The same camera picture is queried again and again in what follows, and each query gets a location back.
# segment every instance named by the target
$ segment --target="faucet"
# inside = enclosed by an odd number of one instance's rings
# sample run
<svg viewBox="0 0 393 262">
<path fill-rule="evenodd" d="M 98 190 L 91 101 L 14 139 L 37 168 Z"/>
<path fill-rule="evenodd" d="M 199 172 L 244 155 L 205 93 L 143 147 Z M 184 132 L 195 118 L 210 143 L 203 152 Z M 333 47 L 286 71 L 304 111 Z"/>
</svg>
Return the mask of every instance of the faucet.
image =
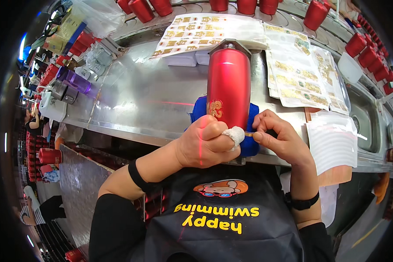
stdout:
<svg viewBox="0 0 393 262">
<path fill-rule="evenodd" d="M 393 82 L 390 82 L 388 85 L 389 87 L 393 88 Z M 377 109 L 380 113 L 383 112 L 383 104 L 385 104 L 387 101 L 389 101 L 392 98 L 393 98 L 393 92 L 375 101 Z"/>
</svg>

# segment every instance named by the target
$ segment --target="stainless steel sink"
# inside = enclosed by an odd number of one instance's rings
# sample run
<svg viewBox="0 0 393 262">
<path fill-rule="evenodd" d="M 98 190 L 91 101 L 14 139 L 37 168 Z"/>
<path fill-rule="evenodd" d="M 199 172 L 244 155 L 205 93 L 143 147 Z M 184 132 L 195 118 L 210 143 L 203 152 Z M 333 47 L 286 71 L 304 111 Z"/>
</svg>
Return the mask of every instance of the stainless steel sink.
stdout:
<svg viewBox="0 0 393 262">
<path fill-rule="evenodd" d="M 350 117 L 354 120 L 357 133 L 367 138 L 358 138 L 358 147 L 378 153 L 381 148 L 381 129 L 375 98 L 360 85 L 347 84 L 346 90 L 351 101 Z"/>
</svg>

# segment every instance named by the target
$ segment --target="black apron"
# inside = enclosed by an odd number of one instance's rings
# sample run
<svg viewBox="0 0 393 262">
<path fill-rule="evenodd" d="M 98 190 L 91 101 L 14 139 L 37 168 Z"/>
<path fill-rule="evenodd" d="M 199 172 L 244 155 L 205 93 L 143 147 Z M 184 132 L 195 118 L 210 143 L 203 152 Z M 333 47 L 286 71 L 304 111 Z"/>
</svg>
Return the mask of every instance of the black apron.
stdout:
<svg viewBox="0 0 393 262">
<path fill-rule="evenodd" d="M 171 207 L 152 219 L 144 252 L 135 252 L 144 259 L 135 254 L 131 260 L 165 262 L 184 253 L 197 261 L 303 261 L 275 167 L 258 165 L 259 172 L 255 166 L 217 165 L 176 175 Z"/>
</svg>

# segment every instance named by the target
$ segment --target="worker's left hand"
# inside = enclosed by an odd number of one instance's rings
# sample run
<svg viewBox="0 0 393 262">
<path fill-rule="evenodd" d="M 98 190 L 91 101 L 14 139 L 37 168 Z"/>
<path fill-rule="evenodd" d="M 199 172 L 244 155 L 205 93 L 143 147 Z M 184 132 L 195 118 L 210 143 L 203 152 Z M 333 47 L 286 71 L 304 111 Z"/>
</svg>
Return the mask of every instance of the worker's left hand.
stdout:
<svg viewBox="0 0 393 262">
<path fill-rule="evenodd" d="M 240 146 L 234 151 L 234 141 L 221 134 L 228 129 L 211 115 L 205 115 L 192 123 L 183 135 L 175 140 L 176 156 L 181 167 L 207 168 L 235 159 Z"/>
</svg>

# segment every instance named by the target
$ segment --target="finger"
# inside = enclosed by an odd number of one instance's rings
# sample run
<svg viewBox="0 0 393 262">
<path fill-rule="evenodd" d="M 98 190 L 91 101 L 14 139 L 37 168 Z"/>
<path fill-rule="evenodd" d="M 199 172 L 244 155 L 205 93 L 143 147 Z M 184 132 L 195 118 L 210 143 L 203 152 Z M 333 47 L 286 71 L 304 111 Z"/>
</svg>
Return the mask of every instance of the finger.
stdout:
<svg viewBox="0 0 393 262">
<path fill-rule="evenodd" d="M 213 121 L 209 123 L 204 129 L 202 129 L 201 139 L 208 141 L 210 139 L 216 138 L 226 129 L 228 129 L 226 123 L 221 121 Z"/>
<path fill-rule="evenodd" d="M 284 128 L 286 128 L 288 122 L 282 120 L 281 118 L 264 117 L 259 123 L 257 131 L 266 132 L 268 129 L 273 129 L 277 134 L 279 134 Z"/>
<path fill-rule="evenodd" d="M 234 146 L 234 141 L 226 135 L 220 135 L 207 141 L 206 146 L 212 152 L 225 152 L 229 151 Z"/>
<path fill-rule="evenodd" d="M 240 146 L 238 146 L 235 150 L 230 151 L 230 152 L 220 152 L 218 153 L 220 155 L 220 160 L 221 163 L 226 163 L 229 162 L 236 157 L 240 155 Z"/>
<path fill-rule="evenodd" d="M 195 126 L 197 128 L 205 128 L 209 123 L 216 122 L 217 118 L 213 117 L 210 114 L 206 114 L 200 118 L 198 118 L 195 122 L 191 124 L 191 126 Z"/>
<path fill-rule="evenodd" d="M 271 135 L 264 132 L 255 132 L 253 134 L 253 140 L 255 140 L 258 144 L 271 149 L 275 153 L 281 152 L 283 148 L 283 141 L 279 141 L 278 139 L 275 139 Z"/>
<path fill-rule="evenodd" d="M 261 122 L 262 118 L 264 117 L 274 117 L 274 118 L 279 118 L 277 114 L 275 114 L 273 111 L 267 109 L 264 110 L 263 112 L 257 114 L 255 118 L 253 119 L 252 123 L 252 128 L 258 128 L 259 123 Z"/>
</svg>

